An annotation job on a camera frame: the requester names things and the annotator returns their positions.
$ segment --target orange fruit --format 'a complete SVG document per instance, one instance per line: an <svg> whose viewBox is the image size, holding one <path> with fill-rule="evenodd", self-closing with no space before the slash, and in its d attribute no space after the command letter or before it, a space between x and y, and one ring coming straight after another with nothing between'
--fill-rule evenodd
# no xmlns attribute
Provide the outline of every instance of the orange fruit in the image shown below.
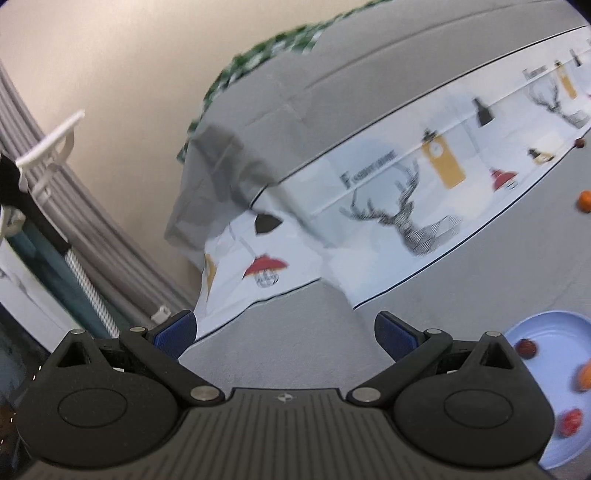
<svg viewBox="0 0 591 480"><path fill-rule="evenodd" d="M591 390L591 361L579 370L577 380L581 391Z"/></svg>
<svg viewBox="0 0 591 480"><path fill-rule="evenodd" d="M579 201L577 202L577 206L582 212L591 213L591 192L585 190L581 192L579 195Z"/></svg>

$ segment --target red lamp print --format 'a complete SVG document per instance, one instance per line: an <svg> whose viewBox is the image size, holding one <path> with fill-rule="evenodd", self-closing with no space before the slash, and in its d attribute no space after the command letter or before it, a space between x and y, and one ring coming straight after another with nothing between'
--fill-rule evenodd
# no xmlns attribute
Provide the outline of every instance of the red lamp print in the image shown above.
<svg viewBox="0 0 591 480"><path fill-rule="evenodd" d="M515 180L517 173L514 171L502 171L491 169L491 175L495 181L493 184L495 192L503 187L507 190L511 190L517 187L517 181Z"/></svg>
<svg viewBox="0 0 591 480"><path fill-rule="evenodd" d="M242 278L255 277L256 284L261 288L271 287L279 280L277 272L287 268L289 265L279 258L271 258L269 255L256 257L255 261L244 272Z"/></svg>

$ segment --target green and white checkered cloth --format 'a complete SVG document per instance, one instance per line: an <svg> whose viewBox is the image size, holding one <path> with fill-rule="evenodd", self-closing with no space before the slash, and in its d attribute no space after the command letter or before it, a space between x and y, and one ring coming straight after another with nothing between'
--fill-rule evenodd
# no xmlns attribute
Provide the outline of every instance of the green and white checkered cloth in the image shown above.
<svg viewBox="0 0 591 480"><path fill-rule="evenodd" d="M178 153L177 160L184 163L187 148L189 147L189 139L195 132L203 114L212 104L215 97L226 90L231 84L256 70L266 61L271 60L273 57L277 57L280 53L285 51L296 51L302 54L308 53L314 48L314 45L316 45L316 42L324 30L332 24L350 17L355 13L374 7L375 5L391 1L392 0L372 0L362 7L337 15L330 20L312 25L303 25L293 30L283 32L267 41L259 43L246 53L236 55L232 59L230 65L222 70L216 81L213 82L213 85L211 85L207 91L205 98L203 99L201 115L189 125L189 129L187 130L187 141L185 142L183 149Z"/></svg>

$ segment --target deer print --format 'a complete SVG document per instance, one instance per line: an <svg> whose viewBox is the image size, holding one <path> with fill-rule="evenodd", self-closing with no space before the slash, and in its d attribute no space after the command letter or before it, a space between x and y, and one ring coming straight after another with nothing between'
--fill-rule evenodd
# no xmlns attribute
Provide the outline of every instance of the deer print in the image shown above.
<svg viewBox="0 0 591 480"><path fill-rule="evenodd" d="M552 85L552 102L549 102L546 99L544 99L541 95L536 94L534 92L534 89L530 85L529 97L531 101L534 102L536 105L545 107L546 110L548 110L550 113L554 113L555 115L560 116L563 120L568 122L573 127L583 128L591 119L589 118L589 115L587 115L582 110L579 110L578 112L575 112L571 115L566 115L562 111L562 106L560 105L560 100L558 99L558 84L555 80L552 80Z"/></svg>
<svg viewBox="0 0 591 480"><path fill-rule="evenodd" d="M414 209L414 202L410 200L410 197L418 186L417 161L414 160L413 162L414 171L399 164L394 165L394 168L401 170L408 180L406 186L403 186L398 181L396 182L396 186L400 190L400 197L398 198L400 211L398 213L390 215L384 210L375 209L371 199L368 200L367 210L360 210L356 206L357 190L353 192L350 211L341 208L340 212L351 220L359 222L377 220L380 225L394 226L402 237L404 245L414 255L426 255L455 236L460 229L462 220L455 216L446 216L432 225L423 228L418 227L410 218Z"/></svg>

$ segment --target blue plate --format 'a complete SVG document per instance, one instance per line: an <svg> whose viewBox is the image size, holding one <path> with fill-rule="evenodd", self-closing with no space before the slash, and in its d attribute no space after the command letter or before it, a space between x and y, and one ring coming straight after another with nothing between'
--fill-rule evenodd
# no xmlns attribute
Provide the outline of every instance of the blue plate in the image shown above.
<svg viewBox="0 0 591 480"><path fill-rule="evenodd" d="M574 459L591 445L591 391L577 391L579 369L591 359L591 320L573 312L544 312L529 317L505 333L511 345L529 338L538 354L525 365L544 391L554 415L573 408L583 412L581 429L572 437L554 434L540 466L554 468Z"/></svg>

